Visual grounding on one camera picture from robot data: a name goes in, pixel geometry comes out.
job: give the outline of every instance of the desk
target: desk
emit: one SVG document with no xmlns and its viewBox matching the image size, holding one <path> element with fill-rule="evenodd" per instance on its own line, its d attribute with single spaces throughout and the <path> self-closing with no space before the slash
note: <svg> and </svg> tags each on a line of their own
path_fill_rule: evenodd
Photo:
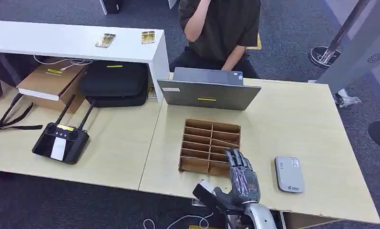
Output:
<svg viewBox="0 0 380 229">
<path fill-rule="evenodd" d="M 8 109 L 17 90 L 3 85 L 0 118 Z M 19 101 L 20 115 L 29 105 L 26 98 Z M 31 152 L 42 130 L 0 131 L 0 171 L 70 180 L 127 189 L 138 189 L 154 126 L 161 103 L 149 99 L 145 105 L 126 108 L 94 108 L 84 126 L 89 143 L 76 165 L 68 165 Z M 75 115 L 66 114 L 61 124 L 78 126 L 90 107 L 84 101 Z M 60 112 L 34 107 L 20 125 L 46 126 Z"/>
<path fill-rule="evenodd" d="M 143 45 L 143 31 L 154 31 L 155 43 Z M 116 38 L 109 48 L 98 48 L 104 33 Z M 163 30 L 0 21 L 0 52 L 147 63 L 159 102 L 156 80 L 169 77 Z"/>
<path fill-rule="evenodd" d="M 139 190 L 193 198 L 206 179 L 224 191 L 229 179 L 178 171 L 186 118 L 241 126 L 240 148 L 251 161 L 261 202 L 285 215 L 287 228 L 338 219 L 380 223 L 329 87 L 324 84 L 245 79 L 262 90 L 244 112 L 167 105 L 163 102 Z M 277 187 L 274 158 L 296 156 L 306 185 L 303 194 Z"/>
<path fill-rule="evenodd" d="M 0 171 L 185 198 L 193 198 L 201 179 L 228 191 L 227 178 L 178 171 L 185 119 L 213 120 L 242 126 L 240 147 L 257 173 L 261 202 L 288 212 L 288 229 L 340 219 L 380 223 L 327 85 L 252 79 L 245 84 L 262 90 L 244 112 L 152 100 L 141 107 L 94 109 L 85 126 L 91 141 L 74 166 L 31 153 L 41 131 L 1 131 Z M 5 89 L 0 117 L 16 92 Z M 78 125 L 88 106 L 84 102 L 61 123 Z M 20 125 L 45 125 L 58 115 L 36 107 Z M 300 159 L 305 193 L 279 191 L 273 164 L 278 155 Z"/>
</svg>

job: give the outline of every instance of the cardboard box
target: cardboard box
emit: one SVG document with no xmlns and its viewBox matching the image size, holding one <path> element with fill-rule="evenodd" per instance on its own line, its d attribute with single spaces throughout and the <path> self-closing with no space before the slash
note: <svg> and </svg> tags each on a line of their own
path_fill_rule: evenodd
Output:
<svg viewBox="0 0 380 229">
<path fill-rule="evenodd" d="M 186 119 L 178 170 L 229 177 L 225 150 L 239 146 L 239 125 Z"/>
<path fill-rule="evenodd" d="M 60 58 L 51 58 L 46 62 L 56 62 Z M 84 101 L 84 96 L 79 92 L 79 81 L 84 75 L 85 66 L 70 66 L 70 61 L 52 65 L 40 65 L 28 75 L 17 88 L 21 94 L 27 97 L 37 106 L 62 111 L 70 97 L 75 94 L 68 113 L 74 114 Z"/>
</svg>

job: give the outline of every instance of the laptop lid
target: laptop lid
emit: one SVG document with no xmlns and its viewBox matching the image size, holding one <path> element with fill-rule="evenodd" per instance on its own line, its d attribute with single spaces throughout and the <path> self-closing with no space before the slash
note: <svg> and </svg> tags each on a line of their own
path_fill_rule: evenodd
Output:
<svg viewBox="0 0 380 229">
<path fill-rule="evenodd" d="M 168 104 L 244 111 L 261 87 L 157 80 Z"/>
<path fill-rule="evenodd" d="M 173 80 L 243 85 L 243 72 L 176 67 Z"/>
</svg>

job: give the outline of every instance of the black t-shirt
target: black t-shirt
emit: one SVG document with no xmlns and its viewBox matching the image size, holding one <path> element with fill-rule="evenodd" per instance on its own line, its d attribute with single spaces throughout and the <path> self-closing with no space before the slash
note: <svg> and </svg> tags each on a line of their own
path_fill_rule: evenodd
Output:
<svg viewBox="0 0 380 229">
<path fill-rule="evenodd" d="M 180 0 L 179 20 L 185 28 L 200 0 Z M 201 35 L 189 47 L 199 56 L 225 61 L 237 46 L 257 46 L 260 0 L 211 0 Z"/>
</svg>

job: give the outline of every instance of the cardboard divider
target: cardboard divider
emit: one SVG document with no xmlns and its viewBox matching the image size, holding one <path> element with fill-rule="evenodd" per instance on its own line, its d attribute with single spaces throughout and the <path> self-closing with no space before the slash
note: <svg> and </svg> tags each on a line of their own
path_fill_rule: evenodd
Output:
<svg viewBox="0 0 380 229">
<path fill-rule="evenodd" d="M 201 159 L 209 159 L 209 153 L 200 151 L 200 150 L 192 150 L 192 149 L 181 149 L 181 155 L 182 156 L 188 156 L 188 157 L 196 157 Z"/>
<path fill-rule="evenodd" d="M 182 148 L 183 149 L 195 149 L 198 151 L 205 151 L 209 152 L 209 145 L 200 144 L 200 143 L 194 143 L 194 142 L 183 142 Z"/>
<path fill-rule="evenodd" d="M 180 170 L 191 171 L 196 173 L 208 173 L 208 160 L 202 160 L 191 157 L 180 157 Z"/>
<path fill-rule="evenodd" d="M 219 132 L 240 134 L 240 127 L 238 125 L 214 123 L 214 128 L 212 130 L 219 131 Z"/>
<path fill-rule="evenodd" d="M 183 141 L 186 141 L 186 142 L 195 142 L 195 143 L 201 143 L 201 144 L 209 145 L 210 142 L 211 142 L 211 138 L 209 138 L 209 137 L 203 137 L 203 136 L 184 134 L 183 135 Z"/>
<path fill-rule="evenodd" d="M 214 176 L 229 177 L 229 163 L 209 161 L 208 173 Z"/>
<path fill-rule="evenodd" d="M 225 149 L 230 149 L 230 147 L 214 146 L 211 144 L 211 153 L 225 155 Z"/>
<path fill-rule="evenodd" d="M 212 130 L 212 123 L 195 120 L 195 119 L 187 119 L 185 121 L 185 126 L 204 129 L 204 130 Z"/>
<path fill-rule="evenodd" d="M 186 126 L 184 128 L 184 134 L 196 135 L 196 136 L 202 136 L 202 137 L 211 137 L 212 131 Z"/>
<path fill-rule="evenodd" d="M 211 161 L 228 162 L 228 159 L 227 159 L 226 155 L 223 155 L 223 154 L 214 154 L 214 153 L 210 153 L 209 154 L 209 160 L 211 160 Z"/>
<path fill-rule="evenodd" d="M 227 141 L 217 140 L 217 139 L 212 139 L 211 140 L 211 145 L 212 146 L 228 147 L 228 148 L 232 148 L 232 147 L 239 148 L 239 145 L 232 144 L 232 143 L 227 142 Z"/>
<path fill-rule="evenodd" d="M 186 119 L 179 171 L 229 176 L 226 149 L 240 145 L 240 126 Z"/>
<path fill-rule="evenodd" d="M 240 134 L 212 132 L 212 138 L 238 145 Z"/>
</svg>

